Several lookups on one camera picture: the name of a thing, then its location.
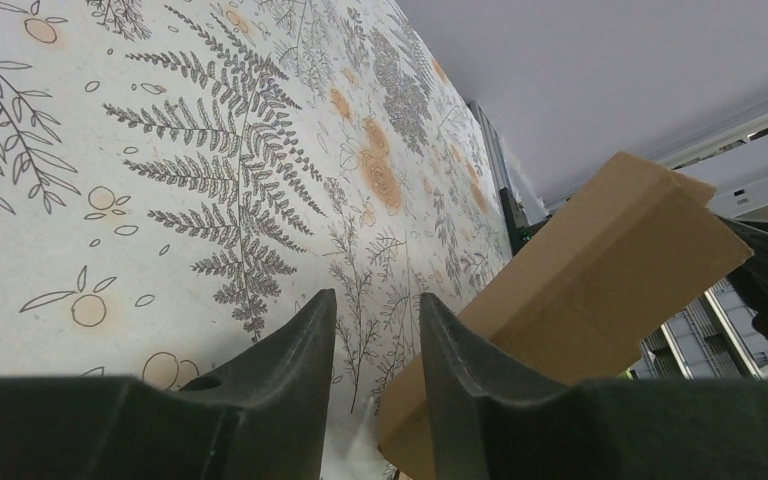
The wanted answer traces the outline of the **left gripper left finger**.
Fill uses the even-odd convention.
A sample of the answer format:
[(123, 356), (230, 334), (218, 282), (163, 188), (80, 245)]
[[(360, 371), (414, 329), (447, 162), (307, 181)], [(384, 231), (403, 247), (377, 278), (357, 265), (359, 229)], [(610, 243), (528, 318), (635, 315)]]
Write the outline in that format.
[(335, 291), (323, 289), (285, 325), (179, 390), (223, 413), (204, 478), (319, 478), (336, 313)]

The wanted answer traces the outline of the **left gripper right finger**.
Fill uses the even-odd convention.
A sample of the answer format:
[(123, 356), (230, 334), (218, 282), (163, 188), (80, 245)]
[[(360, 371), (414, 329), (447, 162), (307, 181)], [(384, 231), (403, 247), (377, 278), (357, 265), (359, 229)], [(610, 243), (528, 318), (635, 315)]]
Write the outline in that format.
[(543, 406), (569, 391), (468, 328), (434, 294), (420, 300), (423, 374), (439, 479), (534, 479)]

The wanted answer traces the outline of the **brown cardboard paper box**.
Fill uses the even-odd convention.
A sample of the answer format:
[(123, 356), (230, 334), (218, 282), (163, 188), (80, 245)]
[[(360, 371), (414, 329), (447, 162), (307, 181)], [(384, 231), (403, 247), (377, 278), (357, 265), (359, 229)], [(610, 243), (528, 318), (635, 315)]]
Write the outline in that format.
[[(640, 341), (752, 254), (708, 210), (713, 188), (614, 155), (457, 315), (569, 391), (546, 403), (534, 479), (758, 479), (741, 381), (628, 381)], [(435, 473), (422, 354), (387, 387), (384, 458)]]

